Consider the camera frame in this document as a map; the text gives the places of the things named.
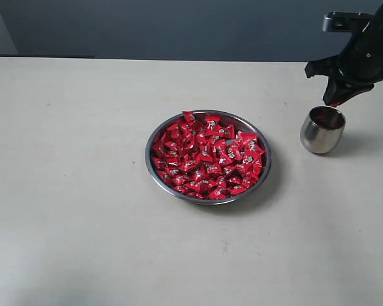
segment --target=stainless steel cup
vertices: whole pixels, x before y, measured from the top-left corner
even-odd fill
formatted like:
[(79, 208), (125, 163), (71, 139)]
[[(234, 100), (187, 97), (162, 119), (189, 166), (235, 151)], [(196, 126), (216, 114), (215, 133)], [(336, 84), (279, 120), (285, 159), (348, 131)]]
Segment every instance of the stainless steel cup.
[(345, 116), (333, 107), (312, 108), (301, 128), (301, 142), (312, 153), (328, 153), (339, 143), (345, 123)]

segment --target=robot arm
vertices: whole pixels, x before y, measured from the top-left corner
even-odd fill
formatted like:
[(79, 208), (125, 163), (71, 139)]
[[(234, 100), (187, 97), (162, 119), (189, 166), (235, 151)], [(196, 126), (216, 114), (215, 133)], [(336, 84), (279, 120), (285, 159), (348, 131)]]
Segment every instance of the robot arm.
[(340, 54), (310, 61), (305, 67), (308, 78), (328, 77), (323, 97), (326, 105), (341, 105), (383, 81), (383, 3), (374, 15), (329, 13), (325, 15), (322, 29), (352, 33)]

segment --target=red candy wrapper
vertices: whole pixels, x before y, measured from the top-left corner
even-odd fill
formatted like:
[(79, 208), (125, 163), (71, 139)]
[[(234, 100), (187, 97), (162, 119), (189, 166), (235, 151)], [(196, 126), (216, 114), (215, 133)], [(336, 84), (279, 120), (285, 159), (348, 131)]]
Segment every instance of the red candy wrapper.
[(164, 170), (167, 167), (167, 163), (164, 160), (154, 156), (151, 159), (157, 170)]
[(233, 176), (227, 180), (231, 185), (241, 185), (241, 177)]
[(222, 200), (255, 185), (262, 172), (262, 155), (255, 133), (222, 126), (217, 116), (206, 123), (183, 112), (157, 133), (151, 147), (152, 163), (173, 190), (198, 199)]
[(190, 192), (190, 189), (186, 186), (175, 186), (173, 189), (181, 194), (188, 194)]
[(236, 185), (234, 188), (230, 190), (230, 194), (232, 196), (237, 196), (238, 194), (241, 194), (243, 192), (247, 191), (247, 188), (244, 188), (243, 186)]
[(186, 122), (189, 123), (190, 125), (192, 125), (196, 121), (196, 118), (194, 117), (193, 112), (184, 111), (183, 116)]
[(229, 194), (229, 192), (227, 191), (227, 189), (217, 187), (214, 191), (212, 191), (209, 194), (209, 199), (210, 200), (224, 200), (227, 198), (228, 194)]

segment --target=stainless steel bowl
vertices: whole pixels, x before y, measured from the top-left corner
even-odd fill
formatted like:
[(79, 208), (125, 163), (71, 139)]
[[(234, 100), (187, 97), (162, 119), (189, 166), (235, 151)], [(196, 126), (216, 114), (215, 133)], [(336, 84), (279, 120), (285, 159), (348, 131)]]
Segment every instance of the stainless steel bowl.
[(193, 202), (196, 204), (201, 204), (201, 205), (219, 205), (219, 204), (226, 204), (229, 202), (237, 201), (237, 200), (249, 195), (254, 190), (256, 190), (258, 187), (260, 187), (260, 185), (267, 178), (269, 170), (271, 168), (271, 149), (269, 148), (268, 142), (267, 142), (266, 138), (264, 137), (264, 135), (261, 134), (261, 132), (255, 126), (253, 126), (251, 123), (249, 123), (248, 121), (245, 121), (244, 119), (242, 119), (236, 115), (232, 115), (231, 113), (220, 112), (218, 110), (194, 110), (193, 114), (197, 120), (200, 120), (202, 122), (205, 121), (204, 119), (206, 118), (206, 116), (218, 116), (218, 117), (220, 117), (220, 123), (222, 126), (227, 126), (229, 124), (233, 124), (236, 128), (236, 132), (241, 131), (241, 132), (245, 132), (245, 133), (256, 133), (258, 135), (259, 145), (261, 148), (263, 148), (266, 151), (266, 156), (263, 157), (263, 162), (265, 160), (265, 168), (261, 174), (259, 181), (254, 186), (249, 188), (249, 190), (247, 190), (246, 192), (241, 193), (237, 196), (233, 196), (231, 198), (224, 199), (224, 200), (202, 200), (202, 199), (191, 198), (189, 196), (185, 196), (181, 193), (178, 193), (177, 191), (173, 190), (172, 188), (167, 186), (165, 183), (163, 183), (163, 181), (160, 179), (160, 177), (155, 172), (153, 165), (152, 165), (152, 162), (151, 162), (151, 146), (152, 146), (152, 143), (154, 142), (153, 140), (155, 138), (159, 137), (161, 135), (162, 131), (166, 127), (171, 125), (176, 119), (183, 116), (182, 114), (176, 115), (176, 116), (166, 120), (164, 123), (160, 124), (155, 129), (155, 131), (152, 133), (152, 135), (149, 138), (149, 141), (147, 142), (146, 149), (145, 149), (146, 166), (147, 166), (147, 169), (149, 170), (149, 173), (151, 174), (152, 178), (154, 179), (154, 181), (161, 188), (166, 190), (171, 195), (173, 195), (177, 198), (181, 198), (183, 200), (190, 201), (190, 202)]

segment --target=table surface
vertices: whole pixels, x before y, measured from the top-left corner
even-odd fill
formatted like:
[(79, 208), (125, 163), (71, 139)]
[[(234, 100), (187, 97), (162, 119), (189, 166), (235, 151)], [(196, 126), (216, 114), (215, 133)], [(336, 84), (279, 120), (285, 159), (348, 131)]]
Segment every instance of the table surface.
[[(0, 306), (383, 305), (383, 82), (327, 156), (299, 129), (304, 63), (0, 58)], [(256, 125), (273, 166), (247, 199), (183, 202), (144, 148), (182, 110)]]

